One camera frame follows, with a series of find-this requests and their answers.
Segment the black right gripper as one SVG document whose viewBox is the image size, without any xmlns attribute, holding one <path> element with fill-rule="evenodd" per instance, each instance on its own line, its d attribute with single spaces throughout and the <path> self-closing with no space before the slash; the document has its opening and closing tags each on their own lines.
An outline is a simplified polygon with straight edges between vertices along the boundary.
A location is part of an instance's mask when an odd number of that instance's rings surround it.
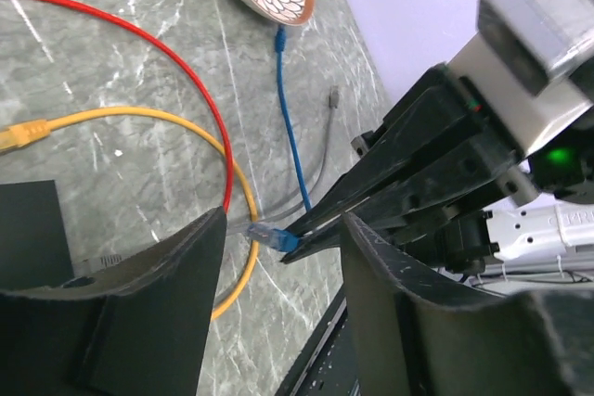
<svg viewBox="0 0 594 396">
<path fill-rule="evenodd" d="M 448 223 L 451 271 L 592 244 L 593 111 L 567 113 L 583 98 L 568 82 L 533 94 L 505 69 L 429 68 L 368 152 L 287 227 L 300 242 L 283 263 L 337 246 L 348 211 L 405 240 Z"/>
</svg>

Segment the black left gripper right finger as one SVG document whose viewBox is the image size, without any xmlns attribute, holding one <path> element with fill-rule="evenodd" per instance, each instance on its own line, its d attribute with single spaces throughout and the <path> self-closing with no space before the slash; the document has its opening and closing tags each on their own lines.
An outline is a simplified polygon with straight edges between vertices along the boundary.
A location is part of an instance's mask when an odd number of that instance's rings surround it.
<svg viewBox="0 0 594 396">
<path fill-rule="evenodd" d="M 341 219 L 341 263 L 365 395 L 589 395 L 593 293 L 467 287 Z"/>
</svg>

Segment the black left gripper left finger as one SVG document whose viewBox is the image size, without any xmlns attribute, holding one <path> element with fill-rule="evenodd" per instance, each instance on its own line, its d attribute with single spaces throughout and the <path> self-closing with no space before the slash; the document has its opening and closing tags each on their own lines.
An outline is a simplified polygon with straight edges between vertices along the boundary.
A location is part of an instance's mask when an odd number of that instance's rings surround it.
<svg viewBox="0 0 594 396">
<path fill-rule="evenodd" d="M 61 287 L 1 294 L 5 395 L 192 395 L 226 237 L 211 209 L 162 242 Z"/>
</svg>

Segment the black network switch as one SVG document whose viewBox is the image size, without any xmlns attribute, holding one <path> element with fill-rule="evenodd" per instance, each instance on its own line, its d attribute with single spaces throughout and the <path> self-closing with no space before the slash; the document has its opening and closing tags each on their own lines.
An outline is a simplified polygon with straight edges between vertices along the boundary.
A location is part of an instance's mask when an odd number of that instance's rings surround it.
<svg viewBox="0 0 594 396">
<path fill-rule="evenodd" d="M 74 277 L 56 183 L 1 185 L 1 289 L 60 286 Z"/>
</svg>

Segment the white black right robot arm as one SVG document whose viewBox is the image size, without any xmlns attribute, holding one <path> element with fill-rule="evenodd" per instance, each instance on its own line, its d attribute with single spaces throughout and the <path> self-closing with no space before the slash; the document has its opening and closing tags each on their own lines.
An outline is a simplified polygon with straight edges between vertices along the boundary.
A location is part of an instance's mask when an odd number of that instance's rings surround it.
<svg viewBox="0 0 594 396">
<path fill-rule="evenodd" d="M 593 115 L 526 154 L 470 79 L 428 69 L 360 135 L 359 162 L 296 222 L 290 264 L 340 244 L 352 212 L 431 267 L 479 275 L 593 241 Z"/>
</svg>

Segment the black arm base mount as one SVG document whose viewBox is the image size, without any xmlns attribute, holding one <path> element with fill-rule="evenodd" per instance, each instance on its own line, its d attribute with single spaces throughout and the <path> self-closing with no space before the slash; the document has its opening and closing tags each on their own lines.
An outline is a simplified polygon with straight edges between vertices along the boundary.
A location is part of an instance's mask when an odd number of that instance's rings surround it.
<svg viewBox="0 0 594 396">
<path fill-rule="evenodd" d="M 346 298 L 340 289 L 276 391 L 277 395 L 359 395 Z"/>
</svg>

